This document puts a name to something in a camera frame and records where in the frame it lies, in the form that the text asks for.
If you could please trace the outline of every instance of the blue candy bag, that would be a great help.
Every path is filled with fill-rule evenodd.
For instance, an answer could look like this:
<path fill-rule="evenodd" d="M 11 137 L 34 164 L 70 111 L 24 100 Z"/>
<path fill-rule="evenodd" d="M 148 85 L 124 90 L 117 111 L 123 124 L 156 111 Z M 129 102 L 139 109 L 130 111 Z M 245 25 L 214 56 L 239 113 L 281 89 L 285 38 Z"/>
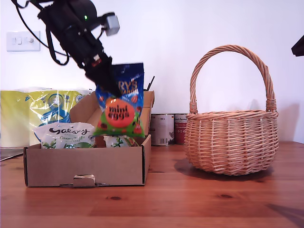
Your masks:
<path fill-rule="evenodd" d="M 143 110 L 143 63 L 113 65 L 113 75 L 122 97 L 96 87 L 96 96 L 102 110 L 93 136 L 128 135 L 144 137 L 140 116 Z"/>

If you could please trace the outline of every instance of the black object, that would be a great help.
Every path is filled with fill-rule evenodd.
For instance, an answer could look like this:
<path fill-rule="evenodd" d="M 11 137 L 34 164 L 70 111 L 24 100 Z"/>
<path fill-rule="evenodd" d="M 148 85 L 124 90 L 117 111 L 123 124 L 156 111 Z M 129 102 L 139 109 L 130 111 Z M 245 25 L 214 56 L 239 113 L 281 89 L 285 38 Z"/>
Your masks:
<path fill-rule="evenodd" d="M 304 56 L 304 36 L 291 48 L 295 56 Z"/>
<path fill-rule="evenodd" d="M 147 89 L 144 89 L 144 91 L 149 91 L 149 89 L 150 89 L 150 87 L 151 87 L 151 85 L 152 85 L 152 82 L 153 82 L 154 78 L 155 78 L 155 76 L 153 76 L 151 82 L 148 84 L 148 88 L 147 88 Z"/>
<path fill-rule="evenodd" d="M 12 2 L 17 8 L 24 8 L 16 0 L 12 0 Z M 46 25 L 48 48 L 53 60 L 64 66 L 68 63 L 70 55 L 78 67 L 85 70 L 87 78 L 100 85 L 104 90 L 120 97 L 121 92 L 111 72 L 112 58 L 106 55 L 100 40 L 91 33 L 91 30 L 99 25 L 102 25 L 103 30 L 107 33 L 107 29 L 112 26 L 110 23 L 113 22 L 109 19 L 116 17 L 115 13 L 110 12 L 97 17 L 96 8 L 90 0 L 31 0 L 27 1 L 25 7 L 29 2 L 41 10 L 38 18 Z M 53 4 L 43 8 L 39 5 L 42 2 L 53 2 Z M 65 63 L 61 63 L 56 58 L 51 33 L 58 39 L 66 52 Z"/>

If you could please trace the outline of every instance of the woven basket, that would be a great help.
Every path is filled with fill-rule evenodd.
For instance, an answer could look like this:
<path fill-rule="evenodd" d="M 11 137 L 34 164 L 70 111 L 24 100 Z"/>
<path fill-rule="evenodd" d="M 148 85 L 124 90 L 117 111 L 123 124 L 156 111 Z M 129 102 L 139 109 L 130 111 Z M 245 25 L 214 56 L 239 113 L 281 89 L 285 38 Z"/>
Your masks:
<path fill-rule="evenodd" d="M 266 87 L 266 111 L 198 114 L 196 78 L 205 62 L 224 51 L 243 54 L 260 70 Z M 217 174 L 246 175 L 266 170 L 278 149 L 276 99 L 268 67 L 247 48 L 225 45 L 209 51 L 194 68 L 190 82 L 186 155 L 194 167 Z"/>

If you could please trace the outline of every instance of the orange egg graphic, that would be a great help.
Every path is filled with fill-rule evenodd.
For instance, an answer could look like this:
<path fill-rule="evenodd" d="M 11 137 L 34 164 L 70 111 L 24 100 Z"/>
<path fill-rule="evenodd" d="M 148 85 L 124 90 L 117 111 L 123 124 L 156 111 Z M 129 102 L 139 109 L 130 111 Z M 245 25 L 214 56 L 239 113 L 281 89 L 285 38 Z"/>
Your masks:
<path fill-rule="evenodd" d="M 105 104 L 105 116 L 110 125 L 117 128 L 127 127 L 135 115 L 134 108 L 121 99 L 108 99 Z"/>

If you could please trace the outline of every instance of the plastic wrap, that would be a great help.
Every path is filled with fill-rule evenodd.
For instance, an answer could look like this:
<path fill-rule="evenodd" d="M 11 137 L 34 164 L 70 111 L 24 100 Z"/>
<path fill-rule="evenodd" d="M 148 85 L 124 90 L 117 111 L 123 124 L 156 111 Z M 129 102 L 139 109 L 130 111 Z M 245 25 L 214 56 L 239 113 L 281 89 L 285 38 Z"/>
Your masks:
<path fill-rule="evenodd" d="M 71 108 L 89 93 L 45 88 L 1 91 L 1 147 L 39 143 L 33 129 L 54 122 L 70 123 Z"/>

